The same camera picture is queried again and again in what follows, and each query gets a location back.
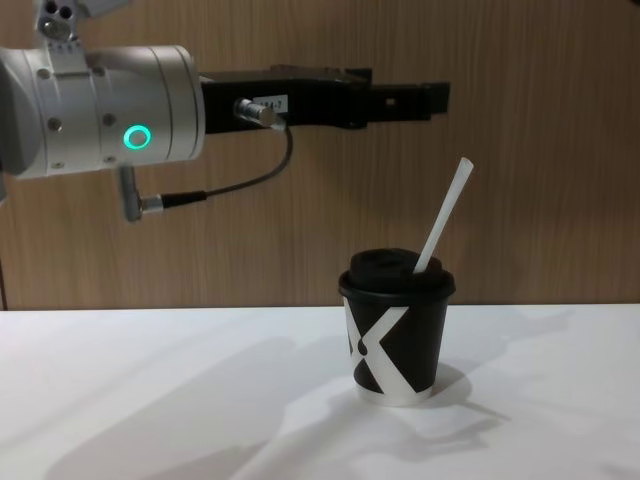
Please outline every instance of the cable connector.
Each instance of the cable connector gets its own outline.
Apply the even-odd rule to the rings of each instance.
[[[240,120],[255,123],[263,128],[284,131],[287,122],[272,108],[255,103],[247,98],[238,100],[234,106],[233,114]]]

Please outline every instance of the white straw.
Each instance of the white straw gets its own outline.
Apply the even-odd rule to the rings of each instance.
[[[458,197],[460,197],[462,189],[469,179],[469,175],[471,175],[471,170],[473,170],[473,163],[471,163],[468,158],[460,160],[458,171],[456,172],[455,177],[453,177],[453,182],[451,182],[447,196],[444,198],[442,207],[440,207],[440,213],[438,213],[436,222],[433,224],[431,233],[427,238],[427,243],[424,244],[424,248],[422,249],[422,253],[420,254],[420,258],[418,259],[418,263],[416,263],[416,268],[414,268],[413,273],[422,273],[427,269],[429,260],[431,260],[431,255],[433,255],[433,251],[436,249],[438,240],[440,240],[440,235],[449,220],[451,211],[453,210],[453,207],[455,207]]]

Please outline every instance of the green led ring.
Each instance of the green led ring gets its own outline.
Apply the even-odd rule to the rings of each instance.
[[[131,142],[131,137],[136,133],[144,134],[146,140],[142,145],[134,145],[133,142]],[[126,132],[124,132],[124,144],[130,150],[143,150],[147,148],[151,143],[151,136],[151,130],[149,130],[149,128],[145,127],[144,125],[133,125],[132,127],[129,127]]]

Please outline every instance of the cable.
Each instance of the cable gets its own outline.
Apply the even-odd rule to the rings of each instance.
[[[204,202],[212,197],[225,193],[236,192],[248,187],[253,187],[259,183],[266,182],[278,176],[291,163],[293,155],[293,135],[289,127],[282,130],[287,138],[287,150],[280,163],[269,173],[260,175],[246,182],[229,185],[228,187],[217,188],[215,190],[200,190],[196,192],[168,193],[153,195],[150,197],[140,197],[135,182],[135,172],[133,167],[125,165],[119,168],[120,196],[123,201],[125,218],[129,222],[136,222],[142,218],[143,214],[162,212],[168,208],[182,207],[192,203]]]
[[[289,130],[289,127],[286,127],[284,129],[284,134],[287,138],[287,150],[285,151],[282,161],[278,164],[276,168],[271,170],[269,173],[256,177],[252,180],[247,180],[246,182],[237,183],[235,185],[230,185],[228,187],[217,188],[215,190],[209,190],[205,192],[206,198],[211,198],[218,195],[224,195],[225,193],[236,192],[244,188],[253,187],[254,185],[258,185],[260,183],[271,180],[272,178],[275,178],[279,174],[281,174],[284,171],[284,169],[289,166],[289,163],[291,163],[291,157],[293,155],[293,135],[291,134],[291,130]]]

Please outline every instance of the robotic arm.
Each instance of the robotic arm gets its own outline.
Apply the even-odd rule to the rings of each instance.
[[[38,48],[0,48],[0,203],[2,171],[28,179],[118,167],[134,221],[162,202],[140,199],[133,168],[194,159],[206,134],[266,127],[290,140],[288,126],[362,129],[447,111],[448,83],[373,86],[368,69],[199,74],[178,46],[85,51],[78,22],[128,3],[34,0]]]

